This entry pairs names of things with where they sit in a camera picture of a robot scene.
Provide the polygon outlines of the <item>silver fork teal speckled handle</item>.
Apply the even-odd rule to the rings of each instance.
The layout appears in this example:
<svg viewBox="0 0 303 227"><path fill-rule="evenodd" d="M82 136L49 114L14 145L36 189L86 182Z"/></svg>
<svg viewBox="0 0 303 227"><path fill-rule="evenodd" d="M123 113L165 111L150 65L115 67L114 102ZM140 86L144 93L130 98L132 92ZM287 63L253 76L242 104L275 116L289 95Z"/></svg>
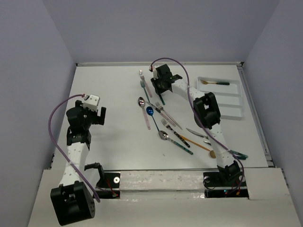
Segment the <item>silver fork teal speckled handle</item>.
<svg viewBox="0 0 303 227"><path fill-rule="evenodd" d="M161 94L159 94L159 98L160 98L162 104L165 105L164 99L162 98Z"/></svg>

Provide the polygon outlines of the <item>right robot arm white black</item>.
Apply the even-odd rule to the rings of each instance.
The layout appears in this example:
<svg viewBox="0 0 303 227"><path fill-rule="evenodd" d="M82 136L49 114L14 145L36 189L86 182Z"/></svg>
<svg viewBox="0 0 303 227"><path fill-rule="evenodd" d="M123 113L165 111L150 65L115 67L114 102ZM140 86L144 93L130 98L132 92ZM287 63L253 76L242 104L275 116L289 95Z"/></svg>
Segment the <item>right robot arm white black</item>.
<svg viewBox="0 0 303 227"><path fill-rule="evenodd" d="M187 71L187 79L184 80L178 74L173 75L167 64L158 67L151 65L149 71L153 73L151 82L157 94L169 90L189 102L196 124L207 134L216 155L219 182L230 185L238 181L234 189L239 189L244 178L244 166L232 150L227 148L220 125L221 113L214 93L203 93L190 86Z"/></svg>

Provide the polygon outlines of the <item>gold fork green handle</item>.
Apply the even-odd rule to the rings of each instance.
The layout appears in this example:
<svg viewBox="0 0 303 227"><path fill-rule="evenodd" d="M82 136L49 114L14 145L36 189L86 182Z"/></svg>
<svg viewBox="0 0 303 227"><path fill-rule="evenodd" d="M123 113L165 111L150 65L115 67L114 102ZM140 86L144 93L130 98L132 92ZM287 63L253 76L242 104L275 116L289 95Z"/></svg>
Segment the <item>gold fork green handle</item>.
<svg viewBox="0 0 303 227"><path fill-rule="evenodd" d="M200 80L200 82L202 84L205 84L205 85L208 85L208 84L223 85L223 86L229 86L230 85L229 82L209 82L209 81L205 81L205 80Z"/></svg>

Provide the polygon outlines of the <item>silver fork slim handle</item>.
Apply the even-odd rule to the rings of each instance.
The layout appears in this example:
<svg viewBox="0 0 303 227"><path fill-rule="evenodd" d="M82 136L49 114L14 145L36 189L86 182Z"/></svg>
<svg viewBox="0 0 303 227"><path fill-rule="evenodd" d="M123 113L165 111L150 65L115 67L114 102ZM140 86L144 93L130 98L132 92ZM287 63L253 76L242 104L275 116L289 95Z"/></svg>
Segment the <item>silver fork slim handle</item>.
<svg viewBox="0 0 303 227"><path fill-rule="evenodd" d="M164 111L164 108L160 105L159 102L156 102L156 107L160 110L161 113L164 114L164 118L171 123L173 126L176 127L176 123L168 116L168 114Z"/></svg>

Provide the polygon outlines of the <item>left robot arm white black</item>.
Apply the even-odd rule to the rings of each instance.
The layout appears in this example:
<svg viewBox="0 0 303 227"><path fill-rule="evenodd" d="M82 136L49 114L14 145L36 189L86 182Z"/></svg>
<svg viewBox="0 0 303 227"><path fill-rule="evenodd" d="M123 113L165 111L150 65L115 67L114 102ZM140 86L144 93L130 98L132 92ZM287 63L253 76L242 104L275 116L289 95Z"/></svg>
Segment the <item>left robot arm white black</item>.
<svg viewBox="0 0 303 227"><path fill-rule="evenodd" d="M84 101L77 100L75 106L66 112L69 127L67 129L67 150L62 151L67 163L58 187L53 188L50 198L61 226L94 218L95 202L100 201L95 187L105 181L104 170L100 163L86 165L90 149L91 125L103 125L106 108L98 114L99 97L90 95ZM83 172L97 169L89 174Z"/></svg>

